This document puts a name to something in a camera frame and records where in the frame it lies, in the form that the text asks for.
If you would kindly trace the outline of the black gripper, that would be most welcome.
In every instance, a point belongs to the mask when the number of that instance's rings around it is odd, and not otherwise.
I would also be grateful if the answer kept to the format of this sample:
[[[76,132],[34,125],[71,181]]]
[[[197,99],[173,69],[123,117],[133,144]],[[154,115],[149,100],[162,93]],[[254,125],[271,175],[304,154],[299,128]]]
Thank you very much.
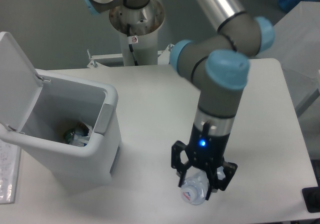
[[[205,200],[208,201],[212,192],[225,191],[237,171],[237,164],[223,161],[229,134],[211,136],[203,134],[195,125],[191,130],[189,143],[176,141],[171,147],[171,167],[179,176],[178,187],[182,187],[188,169],[194,166],[206,172],[208,191]],[[181,152],[185,151],[187,161],[181,161]]]

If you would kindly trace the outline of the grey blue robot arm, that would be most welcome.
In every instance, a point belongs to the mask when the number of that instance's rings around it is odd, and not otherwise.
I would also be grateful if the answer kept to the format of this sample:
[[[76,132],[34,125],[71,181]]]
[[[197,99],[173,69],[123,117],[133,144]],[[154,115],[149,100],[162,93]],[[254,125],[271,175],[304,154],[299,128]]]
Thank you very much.
[[[109,12],[121,39],[126,66],[157,64],[158,43],[152,35],[164,22],[157,0],[84,0],[93,14]],[[251,17],[239,0],[197,0],[216,30],[203,42],[182,40],[170,50],[169,63],[200,90],[189,142],[171,148],[171,167],[179,176],[181,197],[200,205],[224,191],[237,165],[224,159],[243,90],[249,58],[270,48],[275,39],[271,22]]]

